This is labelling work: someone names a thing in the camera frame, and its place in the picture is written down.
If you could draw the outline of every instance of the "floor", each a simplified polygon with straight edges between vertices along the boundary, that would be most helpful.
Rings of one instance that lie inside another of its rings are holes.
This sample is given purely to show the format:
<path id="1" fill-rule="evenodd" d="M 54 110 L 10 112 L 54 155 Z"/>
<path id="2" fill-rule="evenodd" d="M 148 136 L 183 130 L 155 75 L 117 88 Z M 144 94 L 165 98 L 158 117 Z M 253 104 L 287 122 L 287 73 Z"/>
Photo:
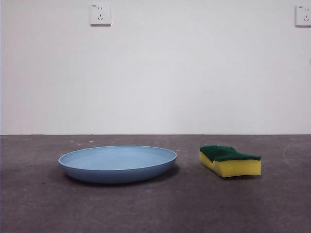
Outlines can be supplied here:
<path id="1" fill-rule="evenodd" d="M 262 156 L 262 176 L 220 178 L 204 144 Z M 177 152 L 148 181 L 100 185 L 64 174 L 64 153 L 103 145 Z M 1 137 L 2 233 L 309 233 L 311 135 L 15 135 Z"/>

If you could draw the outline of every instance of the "white wall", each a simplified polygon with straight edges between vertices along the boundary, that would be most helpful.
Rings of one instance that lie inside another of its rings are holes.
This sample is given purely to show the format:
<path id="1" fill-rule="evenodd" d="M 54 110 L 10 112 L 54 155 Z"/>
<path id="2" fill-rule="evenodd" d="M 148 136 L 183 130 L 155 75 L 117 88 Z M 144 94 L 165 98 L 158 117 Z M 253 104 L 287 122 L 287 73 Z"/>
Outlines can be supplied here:
<path id="1" fill-rule="evenodd" d="M 311 133 L 309 0 L 1 1 L 2 134 Z"/>

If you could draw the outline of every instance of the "blue plate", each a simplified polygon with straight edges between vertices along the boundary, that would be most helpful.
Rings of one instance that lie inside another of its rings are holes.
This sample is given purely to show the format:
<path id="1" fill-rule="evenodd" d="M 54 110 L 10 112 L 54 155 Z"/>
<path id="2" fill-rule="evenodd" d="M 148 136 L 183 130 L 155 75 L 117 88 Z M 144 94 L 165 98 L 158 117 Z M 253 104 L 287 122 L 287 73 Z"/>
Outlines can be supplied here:
<path id="1" fill-rule="evenodd" d="M 58 159 L 72 178 L 91 183 L 129 183 L 166 172 L 174 151 L 148 146 L 107 146 L 77 150 Z"/>

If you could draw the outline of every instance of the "plate rim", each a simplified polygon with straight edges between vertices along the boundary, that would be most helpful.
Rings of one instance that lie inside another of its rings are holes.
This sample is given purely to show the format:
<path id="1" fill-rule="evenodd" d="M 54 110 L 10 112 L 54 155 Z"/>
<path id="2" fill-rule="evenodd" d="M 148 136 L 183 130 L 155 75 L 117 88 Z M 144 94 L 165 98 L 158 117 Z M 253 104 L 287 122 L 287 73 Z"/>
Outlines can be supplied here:
<path id="1" fill-rule="evenodd" d="M 174 154 L 174 157 L 162 164 L 158 164 L 158 165 L 153 165 L 153 166 L 144 166 L 144 167 L 136 167 L 136 168 L 131 168 L 131 169 L 103 169 L 103 170 L 97 170 L 97 169 L 84 169 L 84 168 L 78 168 L 78 167 L 72 167 L 72 166 L 67 166 L 64 163 L 62 163 L 60 160 L 61 158 L 63 158 L 64 156 L 71 154 L 71 153 L 75 153 L 77 151 L 82 151 L 82 150 L 91 150 L 91 149 L 95 149 L 95 148 L 106 148 L 106 147 L 150 147 L 150 148 L 158 148 L 158 149 L 162 149 L 162 150 L 168 150 L 170 152 L 172 152 Z M 130 171 L 130 170 L 138 170 L 138 169 L 144 169 L 144 168 L 150 168 L 150 167 L 155 167 L 155 166 L 161 166 L 164 164 L 168 164 L 171 163 L 172 161 L 176 160 L 177 158 L 177 153 L 173 150 L 167 149 L 167 148 L 163 148 L 163 147 L 153 147 L 153 146 L 142 146 L 142 145 L 114 145 L 114 146 L 101 146 L 101 147 L 90 147 L 90 148 L 84 148 L 84 149 L 80 149 L 80 150 L 74 150 L 71 152 L 68 152 L 66 154 L 63 154 L 62 156 L 60 156 L 58 158 L 58 163 L 61 166 L 67 167 L 67 168 L 72 168 L 72 169 L 78 169 L 78 170 L 84 170 L 84 171 Z"/>

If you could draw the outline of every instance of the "yellow sponge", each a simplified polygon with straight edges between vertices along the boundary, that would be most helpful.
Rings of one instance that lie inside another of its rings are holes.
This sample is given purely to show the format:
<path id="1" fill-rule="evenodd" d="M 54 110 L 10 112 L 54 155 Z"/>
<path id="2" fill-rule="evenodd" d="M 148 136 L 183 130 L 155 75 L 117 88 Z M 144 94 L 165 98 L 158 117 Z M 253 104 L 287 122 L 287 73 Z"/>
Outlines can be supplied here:
<path id="1" fill-rule="evenodd" d="M 261 175 L 261 157 L 243 155 L 233 148 L 205 146 L 200 148 L 200 162 L 220 177 Z"/>

